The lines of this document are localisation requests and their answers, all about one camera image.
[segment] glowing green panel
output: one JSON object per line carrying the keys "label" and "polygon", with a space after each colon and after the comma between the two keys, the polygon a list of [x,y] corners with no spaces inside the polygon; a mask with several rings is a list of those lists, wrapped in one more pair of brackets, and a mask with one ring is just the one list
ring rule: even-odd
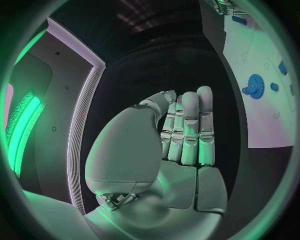
{"label": "glowing green panel", "polygon": [[28,50],[44,35],[46,30],[41,31],[38,35],[36,35],[27,45],[23,48],[19,56],[17,57],[14,65],[16,65],[20,59],[28,52]]}
{"label": "glowing green panel", "polygon": [[27,104],[31,101],[31,99],[35,96],[34,90],[31,88],[28,93],[23,97],[21,102],[17,105],[16,109],[12,112],[11,117],[7,123],[6,129],[5,129],[5,136],[6,136],[6,142],[9,144],[13,130],[15,128],[15,125],[27,106]]}
{"label": "glowing green panel", "polygon": [[30,120],[28,121],[25,130],[21,136],[17,152],[16,152],[16,158],[15,158],[15,165],[14,165],[14,172],[18,178],[20,178],[21,175],[21,167],[22,167],[22,159],[24,150],[28,141],[28,138],[30,136],[30,133],[32,129],[34,128],[34,125],[36,124],[39,116],[43,112],[47,105],[44,103],[41,103],[37,109],[34,111],[33,115],[31,116]]}
{"label": "glowing green panel", "polygon": [[37,97],[32,98],[32,100],[28,103],[28,105],[22,112],[13,129],[8,145],[8,160],[12,170],[15,170],[16,156],[21,137],[24,134],[24,130],[39,104],[40,100]]}

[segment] white machine panel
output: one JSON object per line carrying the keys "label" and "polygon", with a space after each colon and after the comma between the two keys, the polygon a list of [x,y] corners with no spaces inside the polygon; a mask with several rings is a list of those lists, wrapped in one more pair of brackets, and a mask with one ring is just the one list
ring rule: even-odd
{"label": "white machine panel", "polygon": [[[239,16],[241,24],[225,16],[226,40],[223,54],[237,80],[240,91],[248,86],[251,75],[260,75],[264,93],[254,99],[242,94],[248,125],[249,148],[279,148],[293,146],[296,137],[296,102],[291,91],[292,80],[287,69],[284,75],[279,65],[282,57],[269,36],[250,16]],[[278,91],[270,84],[278,85]]]}

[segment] blue component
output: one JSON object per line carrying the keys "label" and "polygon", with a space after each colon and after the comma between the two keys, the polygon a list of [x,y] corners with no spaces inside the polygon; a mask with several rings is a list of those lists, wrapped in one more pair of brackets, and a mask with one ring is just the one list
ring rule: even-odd
{"label": "blue component", "polygon": [[249,95],[248,87],[244,87],[241,91],[243,94]]}
{"label": "blue component", "polygon": [[260,75],[253,74],[248,80],[248,91],[253,99],[260,99],[265,92],[265,83]]}
{"label": "blue component", "polygon": [[272,83],[270,84],[270,87],[271,87],[271,89],[272,89],[273,91],[275,91],[275,92],[277,92],[278,89],[279,89],[279,86],[278,86],[276,83],[274,83],[274,82],[272,82]]}
{"label": "blue component", "polygon": [[237,16],[232,16],[232,20],[234,22],[237,22],[237,23],[240,23],[240,24],[243,24],[243,25],[247,25],[247,21],[243,18],[240,18],[240,17],[237,17]]}
{"label": "blue component", "polygon": [[294,93],[294,89],[293,89],[293,84],[291,84],[291,85],[289,86],[289,88],[290,88],[291,94],[294,96],[295,93]]}
{"label": "blue component", "polygon": [[283,60],[281,60],[281,63],[279,64],[278,68],[283,75],[287,75],[288,71]]}

